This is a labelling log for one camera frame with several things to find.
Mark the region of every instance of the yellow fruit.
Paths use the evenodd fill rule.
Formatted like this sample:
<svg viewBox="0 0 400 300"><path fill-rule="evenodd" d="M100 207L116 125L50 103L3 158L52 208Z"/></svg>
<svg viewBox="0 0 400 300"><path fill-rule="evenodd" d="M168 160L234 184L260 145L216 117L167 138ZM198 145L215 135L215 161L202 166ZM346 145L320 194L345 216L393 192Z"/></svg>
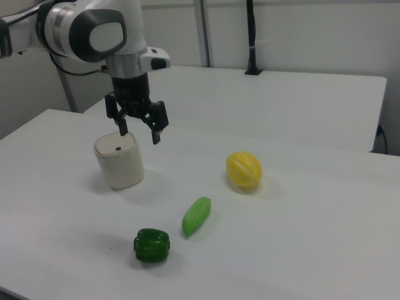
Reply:
<svg viewBox="0 0 400 300"><path fill-rule="evenodd" d="M242 188L257 185L263 175L257 158L244 151L234 152L227 157L226 171L232 181Z"/></svg>

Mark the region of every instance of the toy vegetable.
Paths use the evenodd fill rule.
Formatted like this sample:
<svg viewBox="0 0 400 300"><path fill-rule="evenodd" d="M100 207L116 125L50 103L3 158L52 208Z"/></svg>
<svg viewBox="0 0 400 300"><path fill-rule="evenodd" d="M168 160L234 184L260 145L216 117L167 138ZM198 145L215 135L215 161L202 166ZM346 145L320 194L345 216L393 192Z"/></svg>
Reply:
<svg viewBox="0 0 400 300"><path fill-rule="evenodd" d="M182 229L185 236L191 236L200 227L210 213L210 210L210 198L200 197L192 204L182 220Z"/></svg>
<svg viewBox="0 0 400 300"><path fill-rule="evenodd" d="M133 241L133 249L138 261L144 263L163 261L168 256L169 236L158 229L141 229Z"/></svg>

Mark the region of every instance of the table surface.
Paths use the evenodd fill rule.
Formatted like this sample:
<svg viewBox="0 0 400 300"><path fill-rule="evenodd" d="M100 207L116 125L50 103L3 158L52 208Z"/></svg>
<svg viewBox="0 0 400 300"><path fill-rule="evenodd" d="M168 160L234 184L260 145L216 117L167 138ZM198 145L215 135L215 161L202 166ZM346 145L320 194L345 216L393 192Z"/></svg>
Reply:
<svg viewBox="0 0 400 300"><path fill-rule="evenodd" d="M0 141L0 286L31 299L398 299L400 157L167 128L133 131L145 177L113 191L93 153L103 117L48 110ZM252 191L225 159L250 151ZM181 219L212 211L189 239ZM133 239L166 231L168 259Z"/></svg>
<svg viewBox="0 0 400 300"><path fill-rule="evenodd" d="M171 126L368 152L386 79L371 76L179 67L149 73L152 101ZM104 100L85 114L106 117Z"/></svg>

